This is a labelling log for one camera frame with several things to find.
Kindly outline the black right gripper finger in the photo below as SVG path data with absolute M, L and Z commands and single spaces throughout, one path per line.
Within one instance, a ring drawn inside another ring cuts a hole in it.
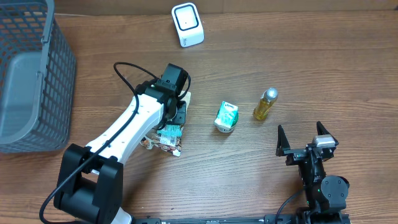
M 277 130 L 277 146 L 275 154 L 277 156 L 285 156 L 285 151 L 290 150 L 290 144 L 285 135 L 284 129 L 281 125 L 278 125 Z
M 317 133 L 318 135 L 326 135 L 326 134 L 330 134 L 328 132 L 328 130 L 324 127 L 324 125 L 322 125 L 322 123 L 320 121 L 317 121 Z

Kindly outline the brown snack pouch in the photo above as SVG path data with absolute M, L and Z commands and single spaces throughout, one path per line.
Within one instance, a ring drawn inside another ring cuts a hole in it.
M 181 101 L 190 103 L 191 93 L 188 91 Z M 162 129 L 151 129 L 140 141 L 140 145 L 148 150 L 153 148 L 161 149 L 171 153 L 173 156 L 180 157 L 182 151 L 183 125 L 166 124 Z

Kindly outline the green tissue canister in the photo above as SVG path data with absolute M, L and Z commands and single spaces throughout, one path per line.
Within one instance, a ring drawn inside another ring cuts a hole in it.
M 223 101 L 214 120 L 214 125 L 222 133 L 230 133 L 234 130 L 239 119 L 239 108 L 231 103 Z

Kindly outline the yellow dish soap bottle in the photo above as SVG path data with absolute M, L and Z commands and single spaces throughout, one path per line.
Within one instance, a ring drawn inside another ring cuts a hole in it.
M 253 111 L 253 116 L 258 120 L 265 120 L 269 110 L 278 99 L 276 88 L 268 88 L 261 96 L 261 99 Z

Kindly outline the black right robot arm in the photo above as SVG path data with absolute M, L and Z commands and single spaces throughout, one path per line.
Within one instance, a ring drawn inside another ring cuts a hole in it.
M 290 196 L 278 209 L 274 222 L 280 219 L 283 208 L 292 199 L 305 193 L 307 206 L 300 207 L 285 223 L 350 223 L 346 208 L 349 182 L 337 175 L 327 175 L 323 163 L 334 157 L 339 145 L 321 122 L 317 122 L 317 135 L 303 149 L 291 149 L 281 125 L 277 131 L 276 156 L 286 157 L 287 166 L 298 166 L 303 189 Z

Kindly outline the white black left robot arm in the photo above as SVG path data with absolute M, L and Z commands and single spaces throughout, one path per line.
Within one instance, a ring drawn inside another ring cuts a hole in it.
M 77 223 L 132 223 L 121 206 L 124 165 L 145 135 L 174 119 L 186 79 L 161 78 L 138 85 L 128 109 L 86 146 L 64 152 L 54 207 Z

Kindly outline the white barcode scanner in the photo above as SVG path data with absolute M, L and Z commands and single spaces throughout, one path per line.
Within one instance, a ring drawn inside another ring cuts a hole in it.
M 203 25 L 194 3 L 186 2 L 174 6 L 171 15 L 181 47 L 190 47 L 204 41 Z

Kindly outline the grey plastic mesh basket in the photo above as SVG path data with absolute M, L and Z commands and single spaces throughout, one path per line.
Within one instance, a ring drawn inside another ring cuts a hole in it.
M 1 1 L 1 152 L 63 148 L 70 135 L 76 58 L 53 0 Z

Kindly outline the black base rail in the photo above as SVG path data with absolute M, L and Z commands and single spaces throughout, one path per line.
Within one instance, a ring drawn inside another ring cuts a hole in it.
M 312 215 L 309 221 L 297 215 L 282 214 L 239 218 L 182 218 L 161 220 L 159 218 L 133 218 L 132 224 L 351 224 L 348 215 Z

